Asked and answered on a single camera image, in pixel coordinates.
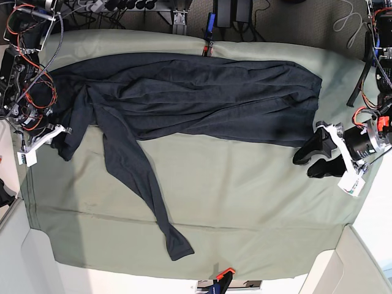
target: metal stand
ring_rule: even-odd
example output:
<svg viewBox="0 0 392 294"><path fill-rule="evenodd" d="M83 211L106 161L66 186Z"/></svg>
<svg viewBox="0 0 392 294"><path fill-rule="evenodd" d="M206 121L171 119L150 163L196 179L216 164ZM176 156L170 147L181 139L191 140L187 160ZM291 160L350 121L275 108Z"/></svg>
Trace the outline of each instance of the metal stand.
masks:
<svg viewBox="0 0 392 294"><path fill-rule="evenodd" d="M186 35L187 11L173 11L173 34Z"/></svg>

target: sage green fabric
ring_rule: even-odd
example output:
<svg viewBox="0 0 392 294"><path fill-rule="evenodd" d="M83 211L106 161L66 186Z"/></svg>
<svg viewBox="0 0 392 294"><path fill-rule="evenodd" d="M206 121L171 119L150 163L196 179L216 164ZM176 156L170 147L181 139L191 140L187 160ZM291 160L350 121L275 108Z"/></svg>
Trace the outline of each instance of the sage green fabric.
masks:
<svg viewBox="0 0 392 294"><path fill-rule="evenodd" d="M53 36L42 56L48 59L57 41ZM200 55L204 45L196 38L151 32L69 32L52 69L125 52ZM323 79L315 121L352 126L354 109L345 103L363 69L361 61L281 43L216 42L213 56L289 60L306 67ZM377 96L373 72L365 90ZM337 178L309 179L308 167L292 164L293 148L183 134L140 144L170 219L195 254L170 260L152 212L107 173L102 133L91 126L70 162L43 146L27 175L20 167L31 227L50 237L58 262L180 279L211 278L229 266L236 269L236 279L294 277L307 273L321 251L335 248L378 169L366 174L364 190L353 198L337 187Z"/></svg>

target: white cable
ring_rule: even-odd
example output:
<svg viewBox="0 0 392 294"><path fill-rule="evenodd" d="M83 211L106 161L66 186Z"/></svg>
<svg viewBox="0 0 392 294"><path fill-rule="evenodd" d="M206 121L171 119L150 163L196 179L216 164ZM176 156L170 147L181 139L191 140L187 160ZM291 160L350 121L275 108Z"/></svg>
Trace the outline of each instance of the white cable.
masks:
<svg viewBox="0 0 392 294"><path fill-rule="evenodd" d="M366 22L364 22L362 20L362 15L360 13L354 12L354 5L350 1L348 1L348 0L340 0L340 1L346 2L346 3L350 4L351 11L345 17L342 17L342 18L340 18L340 19L338 19L337 21L334 22L334 24L333 24L334 32L340 32L341 30L343 30L345 25L346 25L346 23L347 23L347 21L354 15L358 15L359 18L360 18L360 21L361 21L360 26L355 31L354 35L352 35L351 38L349 38L349 41L347 42L347 49L350 49L353 46L354 42L355 42L356 35L358 35L358 33L361 31L362 25L365 25Z"/></svg>

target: orange clamp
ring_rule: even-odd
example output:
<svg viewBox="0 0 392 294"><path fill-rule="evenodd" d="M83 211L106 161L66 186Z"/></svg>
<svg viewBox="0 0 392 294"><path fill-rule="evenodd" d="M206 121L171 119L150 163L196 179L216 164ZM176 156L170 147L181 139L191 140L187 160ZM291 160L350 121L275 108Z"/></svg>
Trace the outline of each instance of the orange clamp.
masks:
<svg viewBox="0 0 392 294"><path fill-rule="evenodd" d="M218 275L216 276L216 279L218 280L218 282L219 282L219 280L223 279L223 276L224 276L225 274L227 274L229 271L231 271L233 274L235 274L235 270L234 270L233 268L228 268L227 270L221 272L220 274L218 274Z"/></svg>
<svg viewBox="0 0 392 294"><path fill-rule="evenodd" d="M381 116L379 117L379 121L377 121L377 130L382 132L383 127L387 127L390 124L389 116Z"/></svg>

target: wire bundle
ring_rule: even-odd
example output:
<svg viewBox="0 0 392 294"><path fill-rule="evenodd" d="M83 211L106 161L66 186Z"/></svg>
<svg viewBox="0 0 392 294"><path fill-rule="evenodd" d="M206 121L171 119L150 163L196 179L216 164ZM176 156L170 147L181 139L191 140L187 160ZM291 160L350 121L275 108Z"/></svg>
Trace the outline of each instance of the wire bundle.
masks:
<svg viewBox="0 0 392 294"><path fill-rule="evenodd" d="M26 33L26 32L28 32L28 31L30 31L30 30L32 30L33 28L37 27L38 25L40 25L40 24L43 23L44 21L37 21L37 20L35 20L35 21L36 21L35 24L31 25L31 26L28 27L27 29L24 29L23 31L20 31L20 32L15 32L15 31L12 30L12 29L10 28L10 26L9 26L9 22L10 22L10 19L12 18L12 15L13 15L19 8L21 8L21 7L30 7L30 8L32 8L32 9L35 9L35 8L36 8L34 5L30 5L30 4L22 4L22 5L16 6L16 7L13 9L13 11L11 12L11 14L9 15L8 19L7 19L6 28L7 28L7 30L9 31L10 34L16 36L16 38L17 38L17 46L16 46L16 47L17 47L17 50L18 50L20 56L21 56L26 62L28 62L30 65L32 65L33 67L35 67L35 68L39 71L39 73L37 74L37 76L35 77L35 79L29 84L29 86L28 86L27 88L25 88L25 90L24 90L23 93L18 97L18 99L16 99L15 105L12 107L11 111L8 112L8 114L6 115L5 118L8 118L8 117L10 116L10 114L11 114L12 111L15 109L15 107L17 107L17 103L19 103L19 101L20 101L21 99L23 99L23 98L26 98L26 100L27 100L30 104L32 104L34 107L36 107L37 109L45 109L45 108L47 108L47 107L52 106L52 105L55 104L56 101L57 101L56 87L55 87L55 84L54 84L54 82L53 82L52 77L49 75L49 73L47 73L47 69L49 68L49 66L50 66L50 64L53 62L53 60L55 60L55 58L57 57L57 55L58 55L58 53L59 53L59 50L60 50L60 47L61 47L61 45L62 45L62 40L63 40L63 37L64 37L64 23L63 23L63 21L62 21L61 16L58 15L59 20L60 20L60 24L61 24L61 34L60 34L59 45L58 45L58 47L57 47L57 49L56 49L56 51L55 51L53 57L49 60L48 64L47 64L45 67L43 67L43 66L41 66L40 64L35 63L28 55L25 54L25 52L27 52L27 49L26 49L25 42L24 42L24 40L23 40L23 34ZM34 102L33 98L31 97L29 91L30 91L31 88L34 86L34 84L36 84L36 83L43 83L43 84L45 84L47 87L49 87L49 88L51 89L51 96L52 96L52 97L51 97L51 101L49 102L48 105L37 105L37 104ZM39 116L37 117L38 122L35 124L35 126L33 126L32 128L28 128L28 129L24 127L24 129L25 129L25 130L34 130L34 129L40 124L42 118L43 118L43 115L42 115L42 114L39 115Z"/></svg>

